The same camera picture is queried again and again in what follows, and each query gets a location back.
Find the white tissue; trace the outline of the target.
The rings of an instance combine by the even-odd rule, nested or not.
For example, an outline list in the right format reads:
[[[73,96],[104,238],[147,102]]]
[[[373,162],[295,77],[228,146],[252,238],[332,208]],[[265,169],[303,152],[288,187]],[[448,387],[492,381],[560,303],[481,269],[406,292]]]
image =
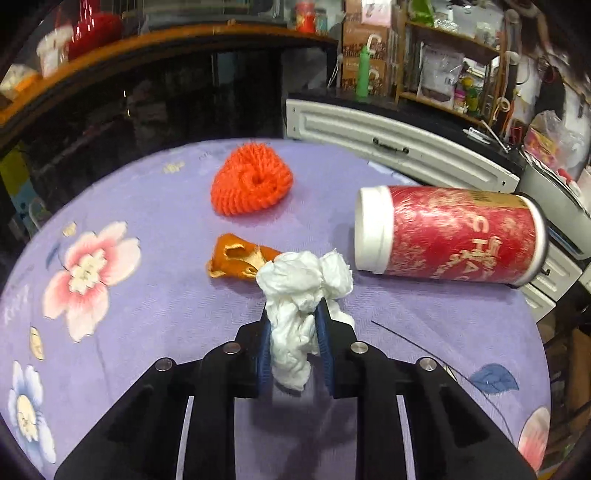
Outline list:
[[[327,301],[332,319],[356,326],[338,303],[353,292],[353,271],[335,250],[321,257],[310,251],[284,252],[259,269],[256,283],[266,298],[273,379],[301,392],[311,376],[308,356],[320,354],[314,318],[318,304]]]

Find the orange peel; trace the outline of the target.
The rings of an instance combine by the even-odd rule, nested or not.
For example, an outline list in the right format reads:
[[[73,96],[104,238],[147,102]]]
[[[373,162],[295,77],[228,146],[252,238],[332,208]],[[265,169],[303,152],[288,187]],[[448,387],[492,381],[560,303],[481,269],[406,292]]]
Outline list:
[[[226,233],[218,237],[206,271],[213,279],[228,277],[254,281],[259,269],[279,255],[280,251],[273,248]]]

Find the red paper cup black lid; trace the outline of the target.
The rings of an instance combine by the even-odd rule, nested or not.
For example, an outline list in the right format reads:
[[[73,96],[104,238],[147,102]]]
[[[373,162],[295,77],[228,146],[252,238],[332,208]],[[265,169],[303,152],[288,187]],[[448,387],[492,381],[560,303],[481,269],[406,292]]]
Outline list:
[[[376,275],[521,287],[549,248],[540,207],[515,193],[427,186],[360,189],[356,268]]]

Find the orange foam fruit net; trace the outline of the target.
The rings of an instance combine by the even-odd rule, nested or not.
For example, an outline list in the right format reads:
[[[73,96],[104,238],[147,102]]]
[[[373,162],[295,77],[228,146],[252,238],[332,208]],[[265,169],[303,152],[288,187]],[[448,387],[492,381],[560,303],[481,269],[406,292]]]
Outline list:
[[[226,217],[259,212],[283,200],[293,184],[294,175],[276,150],[246,143],[233,149],[215,174],[211,205]]]

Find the purple floral tablecloth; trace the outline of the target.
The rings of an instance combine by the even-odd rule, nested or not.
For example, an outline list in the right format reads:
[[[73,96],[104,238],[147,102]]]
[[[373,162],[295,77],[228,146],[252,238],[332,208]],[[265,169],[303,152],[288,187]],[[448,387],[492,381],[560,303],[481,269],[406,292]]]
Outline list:
[[[352,261],[358,191],[407,183],[339,147],[273,148],[294,186],[270,210],[214,213],[211,183],[235,143],[204,142],[89,186],[27,244],[1,295],[1,444],[33,473],[52,478],[155,360],[197,359],[259,318],[255,283],[207,275],[220,235]],[[341,306],[360,338],[389,356],[446,364],[526,460],[542,465],[549,373],[519,290],[356,272]]]

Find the white curved drawer front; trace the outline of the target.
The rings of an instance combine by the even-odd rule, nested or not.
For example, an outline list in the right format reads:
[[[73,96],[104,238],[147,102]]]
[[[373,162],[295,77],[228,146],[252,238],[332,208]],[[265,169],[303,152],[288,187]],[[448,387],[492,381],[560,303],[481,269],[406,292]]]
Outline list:
[[[462,129],[373,105],[305,96],[286,102],[287,137],[344,147],[428,185],[514,192],[522,168]]]

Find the white drawer cabinet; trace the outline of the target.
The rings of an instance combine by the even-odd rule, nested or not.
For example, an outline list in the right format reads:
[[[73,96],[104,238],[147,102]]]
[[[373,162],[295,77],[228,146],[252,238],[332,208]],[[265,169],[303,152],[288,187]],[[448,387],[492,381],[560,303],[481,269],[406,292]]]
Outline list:
[[[534,321],[539,322],[552,312],[582,274],[570,256],[550,243],[542,271],[520,288]]]

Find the wooden curved counter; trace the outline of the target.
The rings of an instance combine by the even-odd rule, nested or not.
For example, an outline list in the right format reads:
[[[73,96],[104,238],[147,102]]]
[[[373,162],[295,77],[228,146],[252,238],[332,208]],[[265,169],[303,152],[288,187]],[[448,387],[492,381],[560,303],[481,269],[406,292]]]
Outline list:
[[[329,36],[280,26],[211,23],[174,27],[126,38],[81,56],[29,87],[1,111],[1,146],[6,147],[40,116],[78,92],[133,68],[191,52],[221,52],[257,45],[273,51],[318,48],[335,64],[339,42]]]

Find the green bottle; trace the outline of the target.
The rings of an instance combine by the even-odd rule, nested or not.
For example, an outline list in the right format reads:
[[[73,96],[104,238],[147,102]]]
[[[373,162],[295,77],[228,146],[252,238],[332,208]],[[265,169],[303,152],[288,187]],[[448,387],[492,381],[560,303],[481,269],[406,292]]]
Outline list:
[[[356,78],[356,96],[367,98],[369,96],[370,86],[370,49],[363,45],[360,50],[358,77]]]

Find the wooden shelf unit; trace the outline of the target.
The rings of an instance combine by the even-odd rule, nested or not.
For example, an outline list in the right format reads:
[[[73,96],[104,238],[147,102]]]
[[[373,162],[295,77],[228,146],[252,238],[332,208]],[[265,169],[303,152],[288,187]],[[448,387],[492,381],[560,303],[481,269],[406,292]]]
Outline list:
[[[499,11],[406,1],[397,24],[394,100],[491,126],[504,91],[506,52]]]

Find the red tin can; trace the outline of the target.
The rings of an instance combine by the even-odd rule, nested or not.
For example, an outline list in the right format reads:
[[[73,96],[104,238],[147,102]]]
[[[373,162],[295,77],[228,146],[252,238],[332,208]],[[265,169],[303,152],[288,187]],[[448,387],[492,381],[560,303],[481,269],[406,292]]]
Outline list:
[[[315,34],[315,3],[297,1],[294,6],[295,29],[301,33]]]

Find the plastic dessert cup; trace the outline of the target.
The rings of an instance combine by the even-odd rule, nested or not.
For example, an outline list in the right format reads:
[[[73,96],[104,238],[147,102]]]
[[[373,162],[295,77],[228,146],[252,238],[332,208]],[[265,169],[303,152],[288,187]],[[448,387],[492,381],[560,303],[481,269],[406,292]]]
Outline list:
[[[62,25],[54,28],[39,41],[36,54],[44,78],[50,77],[62,64],[68,62],[68,45],[72,36],[72,26]]]

